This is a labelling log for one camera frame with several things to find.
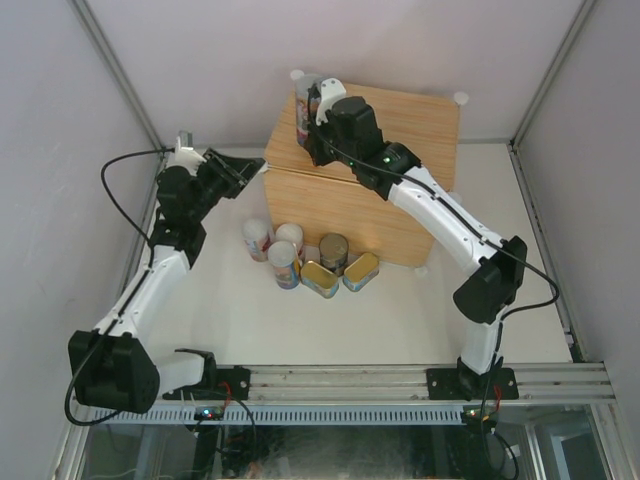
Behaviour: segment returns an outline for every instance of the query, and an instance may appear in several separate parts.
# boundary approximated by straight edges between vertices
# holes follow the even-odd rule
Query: can
[[[316,262],[305,263],[302,270],[300,270],[300,276],[303,285],[319,293],[324,298],[333,297],[340,286],[338,276]]]
[[[307,101],[309,100],[309,89],[314,83],[320,82],[323,78],[316,73],[305,74],[302,70],[293,70],[290,73],[291,80],[295,84],[296,91],[296,140],[301,147],[309,136],[309,118],[307,115]],[[309,109],[312,113],[318,109],[320,99],[311,100]]]
[[[283,223],[276,230],[276,241],[285,240],[293,243],[298,252],[300,264],[304,263],[304,233],[302,227],[295,223]]]
[[[320,264],[338,276],[344,273],[349,255],[349,242],[339,233],[328,233],[318,246]]]
[[[269,224],[258,218],[250,218],[242,224],[242,236],[249,255],[256,262],[267,261],[267,250],[271,246]]]
[[[297,287],[300,283],[300,264],[293,243],[275,242],[269,247],[268,256],[278,286],[285,290]]]
[[[380,271],[380,262],[373,253],[363,253],[344,271],[342,283],[352,292],[358,292]]]

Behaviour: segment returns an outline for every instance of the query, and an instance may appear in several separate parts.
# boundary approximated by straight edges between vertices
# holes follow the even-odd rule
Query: red wire
[[[224,407],[222,407],[222,410],[226,410],[231,403],[231,395],[233,395],[233,393],[231,393],[231,386],[227,382],[220,382],[218,386],[227,389],[227,399],[224,401]]]
[[[496,394],[496,409],[495,409],[495,412],[497,412],[498,410],[500,410],[500,400],[502,400],[502,389],[498,385],[494,385],[493,386],[493,392]]]

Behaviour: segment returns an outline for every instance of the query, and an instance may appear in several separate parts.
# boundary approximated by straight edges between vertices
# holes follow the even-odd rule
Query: metal frame
[[[68,0],[68,3],[150,143],[155,148],[160,148],[162,142],[157,131],[87,1]],[[547,271],[556,276],[556,278],[556,269],[549,254],[544,230],[537,215],[535,199],[531,195],[517,152],[558,72],[562,69],[578,36],[591,18],[598,3],[599,0],[583,1],[511,141],[510,156],[531,223],[534,226],[536,241],[540,247]],[[471,139],[462,143],[487,143],[487,140]],[[145,227],[148,226],[152,218],[155,204],[153,194],[154,185],[152,184],[147,195],[147,207],[143,215]],[[142,247],[139,239],[132,246],[129,267],[123,277],[123,285],[127,283],[131,273],[136,270]],[[566,302],[561,301],[558,308],[566,331],[571,331],[579,341],[579,332],[571,323],[572,315],[569,306],[566,305]],[[624,437],[624,428],[618,428],[618,407],[606,370],[602,364],[528,364],[510,366],[516,372],[520,399],[504,401],[505,405],[589,405],[593,415],[594,428],[600,437],[603,455],[611,469],[611,478],[614,480],[637,478],[637,472],[634,470],[629,452],[625,449],[625,445],[629,443]],[[439,408],[444,408],[445,410],[461,408],[465,402],[434,402],[429,400],[425,376],[425,370],[428,367],[430,366],[249,367],[253,371],[253,376],[250,398],[247,403],[250,408],[262,408],[263,411],[274,407],[284,408],[285,411],[287,409],[300,411],[301,409],[309,410],[320,407],[344,409],[348,406],[359,406],[360,409],[366,410],[371,406],[381,405],[388,411],[406,408],[409,408],[410,411],[415,409],[417,411],[420,411],[420,409],[422,411],[435,411]],[[193,418],[197,402],[187,407],[180,402],[176,404],[176,402],[159,400],[147,416],[162,416],[163,409],[164,411],[176,412],[176,408],[181,415],[179,418],[184,417],[186,421],[189,421],[189,418]],[[82,407],[78,409],[76,415],[79,418],[88,419],[95,414],[94,410]],[[136,423],[136,419],[116,418],[114,422]],[[64,437],[61,454],[58,457],[59,463],[53,472],[52,478],[65,480],[76,478],[82,466],[87,436],[88,429],[69,428],[67,435]],[[543,467],[539,448],[537,451],[535,446],[532,448],[531,454],[536,474],[543,478],[541,476]]]
[[[549,248],[549,242],[546,238],[543,222],[538,215],[538,202],[532,193],[527,173],[522,166],[522,161],[520,160],[520,156],[518,155],[517,150],[515,150],[511,145],[507,146],[507,148],[509,150],[509,157],[511,158],[511,165],[513,166],[516,180],[518,181],[518,185],[520,186],[520,192],[522,193],[525,208],[527,209],[527,214],[529,215],[529,221],[531,222],[533,235],[536,239],[536,243],[538,244],[538,250],[540,251],[542,263],[544,264],[547,273],[549,273],[549,275],[551,275],[551,277],[553,277],[556,282],[558,282],[560,291],[565,291],[566,289],[563,288],[562,276],[559,275],[558,269],[556,268],[556,262],[553,259],[551,250]],[[556,302],[556,307],[558,309],[558,315],[560,317],[560,321],[562,322],[565,333],[571,336],[571,340],[577,343],[578,348],[580,349],[580,353],[585,356],[585,360],[589,361],[588,352],[583,349],[585,345],[583,342],[584,337],[580,332],[580,328],[577,325],[577,322],[574,321],[575,315],[573,314],[573,308],[569,304],[569,301],[565,295],[560,296],[560,298]]]
[[[536,93],[533,95],[533,98],[531,99],[531,102],[529,103],[529,106],[527,107],[522,120],[520,120],[518,128],[516,129],[516,133],[512,140],[512,144],[516,148],[520,146],[520,143],[522,143],[522,139],[529,131],[531,124],[538,114],[540,106],[549,93],[549,89],[553,85],[553,82],[558,76],[558,73],[566,63],[569,54],[573,50],[576,40],[584,30],[585,25],[591,18],[591,15],[593,14],[593,11],[595,10],[595,7],[598,5],[598,3],[600,3],[600,0],[583,0],[582,4],[580,5],[578,12],[571,22],[569,30],[562,39],[562,42],[560,43],[560,46],[558,47],[558,50],[554,55],[551,64],[547,68],[544,77],[542,77],[542,81],[540,82]]]
[[[431,367],[433,365],[249,366],[253,374],[246,404],[255,413],[258,424],[460,424],[462,409],[476,406],[478,402],[429,400],[425,372]],[[632,467],[617,430],[616,400],[603,364],[515,364],[509,367],[516,373],[521,398],[505,400],[503,405],[587,406],[594,413],[595,431],[603,444],[604,456],[611,463],[609,468],[616,472],[612,478],[635,478],[628,473],[632,472]],[[194,424],[197,423],[194,414],[198,408],[222,403],[159,399],[145,415],[126,413],[111,422]],[[85,419],[103,414],[100,409],[85,407],[79,407],[77,412],[79,418]],[[238,406],[230,406],[228,416],[221,423],[247,424],[248,418]],[[86,439],[87,429],[71,429],[56,479],[76,478]],[[534,447],[530,445],[534,469],[542,472],[540,452],[536,453]]]
[[[91,7],[86,0],[67,0],[71,9],[76,14],[78,21],[87,33],[91,44],[94,46],[96,53],[103,61],[107,71],[116,82],[122,98],[125,100],[131,113],[135,117],[136,121],[140,124],[140,127],[144,131],[145,135],[153,145],[153,148],[160,149],[162,141],[158,136],[149,115],[147,114],[138,94],[136,93],[133,85],[129,81],[127,74],[122,68],[122,64],[111,47],[109,40],[104,34],[102,27],[98,23],[96,16],[94,15]]]
[[[540,444],[538,443],[538,437],[536,436],[535,427],[533,425],[525,425],[524,428],[527,433],[527,443],[529,445],[529,453],[531,454],[533,471],[535,472],[537,479],[546,480],[547,476],[544,470],[542,453],[540,451]]]

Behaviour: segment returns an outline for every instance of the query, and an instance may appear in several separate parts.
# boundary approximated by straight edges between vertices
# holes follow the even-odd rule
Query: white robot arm
[[[473,397],[499,358],[501,318],[522,284],[526,245],[504,241],[458,205],[404,145],[382,140],[373,109],[361,97],[346,97],[336,79],[312,89],[320,107],[305,148],[316,166],[347,164],[358,181],[409,213],[451,253],[468,280],[454,302],[470,320],[458,380]],[[159,394],[184,386],[217,387],[210,352],[177,350],[149,358],[146,343],[164,299],[193,266],[204,242],[201,221],[221,198],[235,198],[264,166],[262,159],[230,159],[209,149],[200,156],[181,133],[174,161],[158,176],[156,222],[149,262],[91,332],[69,341],[72,382],[79,403],[144,413]]]
[[[522,284],[527,247],[486,228],[458,205],[409,149],[383,141],[375,113],[362,97],[347,97],[339,80],[309,91],[310,134],[305,143],[314,165],[334,160],[349,166],[365,187],[409,213],[453,256],[468,280],[454,293],[470,320],[458,377],[465,397],[477,396],[499,353],[502,318]]]
[[[151,359],[147,341],[159,309],[198,257],[206,233],[202,220],[222,198],[235,198],[265,165],[263,159],[233,159],[208,149],[197,153],[181,132],[173,161],[158,175],[156,221],[141,266],[111,311],[90,332],[69,341],[73,379],[69,402],[144,413],[159,394],[185,385],[215,388],[220,381],[211,352],[176,350]]]

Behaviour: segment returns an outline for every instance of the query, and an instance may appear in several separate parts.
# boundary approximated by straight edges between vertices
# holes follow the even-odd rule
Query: wooden box
[[[445,190],[453,188],[459,109],[451,100],[350,84],[345,88],[374,108],[385,140],[405,144]],[[347,237],[351,253],[373,252],[388,262],[423,265],[433,237],[422,226],[358,184],[347,166],[313,166],[296,141],[294,101],[292,93],[265,151],[274,227],[297,223],[305,243],[314,246],[326,233],[337,232]]]

